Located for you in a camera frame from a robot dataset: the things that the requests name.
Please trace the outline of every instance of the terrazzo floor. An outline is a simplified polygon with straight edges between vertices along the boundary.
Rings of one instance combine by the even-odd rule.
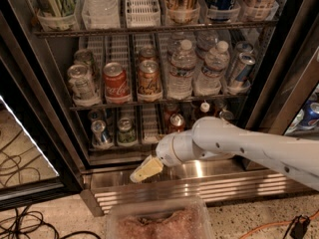
[[[293,197],[272,200],[215,203],[213,205],[212,207],[208,207],[208,212],[214,239],[279,239],[283,238],[288,224],[265,228],[250,236],[243,236],[250,230],[267,223],[290,222],[295,216],[301,214],[307,216],[313,215],[319,209],[319,194],[295,195]],[[106,223],[108,216],[93,217],[79,195],[34,204],[30,207],[29,211],[40,211],[43,213],[44,221],[56,228],[60,235],[59,238],[63,238],[76,231],[86,230],[94,232],[100,238],[111,239],[110,237],[107,238]],[[0,220],[14,216],[14,210],[0,212]],[[29,238],[53,239],[57,237],[54,237],[52,228],[42,226],[35,232],[30,233]],[[97,237],[79,234],[70,238],[91,239]],[[319,217],[311,221],[304,237],[304,239],[316,238],[319,238]]]

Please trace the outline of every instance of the orange cable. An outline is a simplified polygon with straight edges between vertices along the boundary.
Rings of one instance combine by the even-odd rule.
[[[315,218],[317,218],[319,216],[319,210],[313,214],[312,216],[309,217],[310,220],[313,220]],[[253,233],[261,230],[261,229],[265,229],[265,228],[268,228],[268,227],[273,227],[273,226],[283,226],[283,225],[289,225],[291,223],[291,220],[290,221],[279,221],[279,222],[272,222],[272,223],[268,223],[268,224],[264,224],[264,225],[261,225],[261,226],[258,226],[252,230],[250,230],[248,233],[242,235],[239,239],[245,239],[247,238],[248,236],[252,235]]]

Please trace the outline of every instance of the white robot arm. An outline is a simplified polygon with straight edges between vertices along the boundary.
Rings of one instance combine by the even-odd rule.
[[[139,182],[161,172],[163,164],[171,167],[230,153],[319,190],[319,141],[249,131],[215,117],[199,119],[191,130],[166,135],[158,144],[157,158],[146,160],[131,180]]]

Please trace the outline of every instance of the refrigerator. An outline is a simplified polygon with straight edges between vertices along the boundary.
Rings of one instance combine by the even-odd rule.
[[[36,24],[36,0],[1,1],[3,106],[12,111],[34,138],[53,175],[1,188],[0,209],[80,193],[93,215],[101,216],[108,214],[112,206],[129,202],[199,195],[209,204],[312,190],[231,154],[165,167],[162,173],[142,183],[132,183],[130,175],[150,154],[155,155],[160,138],[167,133],[164,105],[179,103],[187,115],[191,105],[203,99],[192,96],[182,101],[170,100],[165,80],[161,79],[161,99],[139,100],[135,76],[138,48],[153,44],[164,65],[164,40],[174,31],[215,29],[226,33],[231,45],[249,37],[248,41],[255,44],[257,59],[249,77],[248,92],[240,95],[220,92],[204,98],[210,102],[227,101],[234,115],[232,122],[239,127],[285,134],[318,85],[319,0],[277,0],[277,14],[267,21],[122,26],[104,30],[81,27],[49,32]],[[106,62],[117,59],[126,63],[132,90],[127,103],[107,103],[101,92],[100,103],[88,107],[75,105],[66,72],[74,64],[74,54],[88,47],[95,49],[100,69]],[[92,109],[112,114],[114,126],[110,127],[110,135],[114,145],[108,149],[100,149],[95,143],[88,119]],[[121,113],[132,115],[138,136],[135,145],[117,144],[116,123]]]

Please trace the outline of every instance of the metal base panel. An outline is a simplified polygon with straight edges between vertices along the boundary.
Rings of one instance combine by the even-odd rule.
[[[132,172],[132,169],[96,170],[86,175],[87,188],[104,214],[114,205],[157,199],[199,195],[206,203],[211,203],[312,191],[269,169],[245,171],[235,159],[195,161],[166,168],[163,173],[139,184],[130,181]],[[96,204],[88,206],[96,211]]]

